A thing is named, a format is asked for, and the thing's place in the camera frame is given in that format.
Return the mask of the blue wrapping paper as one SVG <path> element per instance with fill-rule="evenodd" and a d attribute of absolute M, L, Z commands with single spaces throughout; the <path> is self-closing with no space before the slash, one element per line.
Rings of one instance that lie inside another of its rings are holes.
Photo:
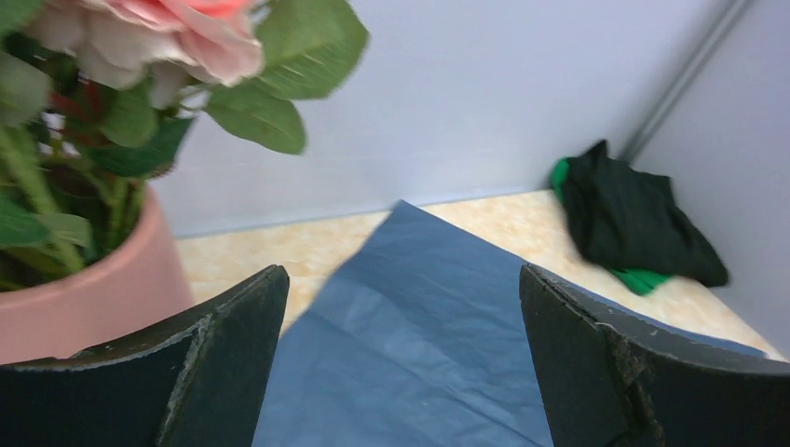
<path fill-rule="evenodd" d="M 256 446 L 549 446 L 524 260 L 406 202 L 281 337 Z"/>

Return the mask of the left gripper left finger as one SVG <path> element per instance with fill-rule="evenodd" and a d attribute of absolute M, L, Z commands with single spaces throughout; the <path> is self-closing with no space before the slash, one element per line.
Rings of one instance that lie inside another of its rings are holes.
<path fill-rule="evenodd" d="M 68 359 L 1 369 L 5 446 L 249 446 L 290 279 L 280 265 Z"/>

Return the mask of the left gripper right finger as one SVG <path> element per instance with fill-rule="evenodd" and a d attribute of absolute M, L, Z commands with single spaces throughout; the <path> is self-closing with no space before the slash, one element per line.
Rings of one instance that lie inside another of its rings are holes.
<path fill-rule="evenodd" d="M 785 446 L 789 366 L 594 297 L 532 264 L 525 331 L 557 446 Z"/>

